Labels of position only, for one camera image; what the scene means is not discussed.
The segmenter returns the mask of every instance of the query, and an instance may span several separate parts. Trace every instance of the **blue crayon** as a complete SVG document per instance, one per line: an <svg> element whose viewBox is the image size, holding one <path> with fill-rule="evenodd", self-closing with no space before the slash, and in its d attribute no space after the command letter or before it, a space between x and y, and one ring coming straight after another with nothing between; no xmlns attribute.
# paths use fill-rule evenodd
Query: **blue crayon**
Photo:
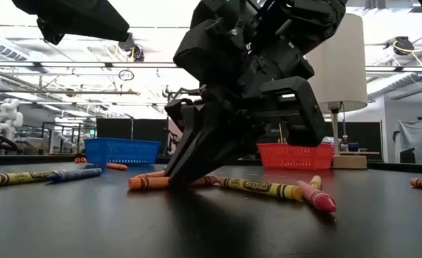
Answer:
<svg viewBox="0 0 422 258"><path fill-rule="evenodd" d="M58 182L64 182L64 181L78 180L81 178L100 176L101 173L102 173L101 168L89 168L89 169L82 169L82 170L77 170L77 171L56 172L48 176L47 179L55 183L58 183Z"/></svg>

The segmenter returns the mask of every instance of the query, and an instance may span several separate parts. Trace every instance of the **plastic basket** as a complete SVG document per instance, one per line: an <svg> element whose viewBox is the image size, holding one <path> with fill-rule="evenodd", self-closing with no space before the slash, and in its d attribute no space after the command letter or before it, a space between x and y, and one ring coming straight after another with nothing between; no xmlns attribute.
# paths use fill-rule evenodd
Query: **plastic basket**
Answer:
<svg viewBox="0 0 422 258"><path fill-rule="evenodd" d="M257 144L265 168L299 170L329 169L332 165L333 145L321 143L317 147L297 147L287 143Z"/></svg>
<svg viewBox="0 0 422 258"><path fill-rule="evenodd" d="M85 140L88 163L105 166L107 163L154 164L160 142L96 138Z"/></svg>

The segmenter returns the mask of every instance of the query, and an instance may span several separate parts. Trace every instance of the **cloth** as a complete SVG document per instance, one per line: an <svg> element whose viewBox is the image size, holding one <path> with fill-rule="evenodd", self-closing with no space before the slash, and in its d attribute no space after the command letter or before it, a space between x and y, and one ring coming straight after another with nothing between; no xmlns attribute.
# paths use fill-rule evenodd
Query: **cloth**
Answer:
<svg viewBox="0 0 422 258"><path fill-rule="evenodd" d="M398 121L393 139L395 141L396 163L400 163L400 152L414 148L416 164L422 164L422 120L416 122Z"/></svg>

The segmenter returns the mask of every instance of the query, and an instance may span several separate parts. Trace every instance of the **lamp base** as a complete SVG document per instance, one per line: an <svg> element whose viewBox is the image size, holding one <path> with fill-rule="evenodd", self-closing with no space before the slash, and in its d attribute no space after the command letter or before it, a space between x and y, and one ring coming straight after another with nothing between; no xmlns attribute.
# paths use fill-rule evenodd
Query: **lamp base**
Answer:
<svg viewBox="0 0 422 258"><path fill-rule="evenodd" d="M367 157L334 155L332 168L367 169Z"/></svg>

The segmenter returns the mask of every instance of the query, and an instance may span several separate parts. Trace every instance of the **table lamp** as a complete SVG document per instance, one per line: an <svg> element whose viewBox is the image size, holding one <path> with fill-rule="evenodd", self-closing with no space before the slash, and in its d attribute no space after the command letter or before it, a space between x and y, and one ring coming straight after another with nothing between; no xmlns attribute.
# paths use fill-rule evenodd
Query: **table lamp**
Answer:
<svg viewBox="0 0 422 258"><path fill-rule="evenodd" d="M334 168L366 168L365 156L340 156L338 119L341 110L367 106L365 43L360 16L346 14L333 37L306 55L315 75L309 79L323 113L332 113Z"/></svg>

